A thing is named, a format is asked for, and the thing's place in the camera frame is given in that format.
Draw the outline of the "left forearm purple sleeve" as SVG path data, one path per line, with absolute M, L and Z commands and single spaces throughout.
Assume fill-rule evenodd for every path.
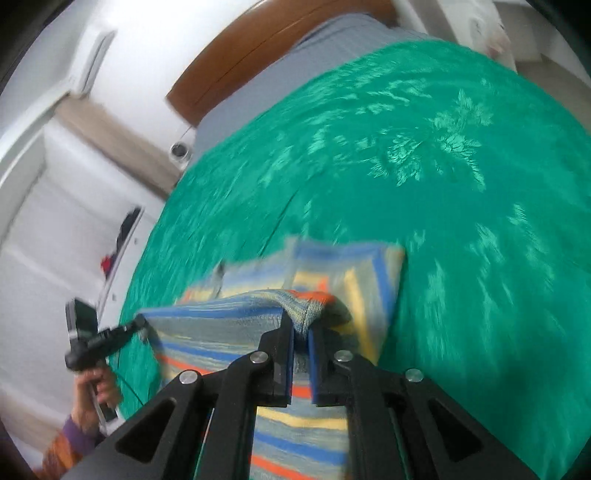
M 38 479 L 61 479 L 105 439 L 100 430 L 84 432 L 68 417 L 45 451 L 41 466 L 33 471 Z

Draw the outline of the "left hand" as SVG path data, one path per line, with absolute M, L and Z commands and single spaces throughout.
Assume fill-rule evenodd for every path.
M 121 400 L 112 370 L 106 365 L 97 366 L 75 375 L 70 417 L 84 434 L 95 434 L 100 424 L 96 407 L 114 409 Z

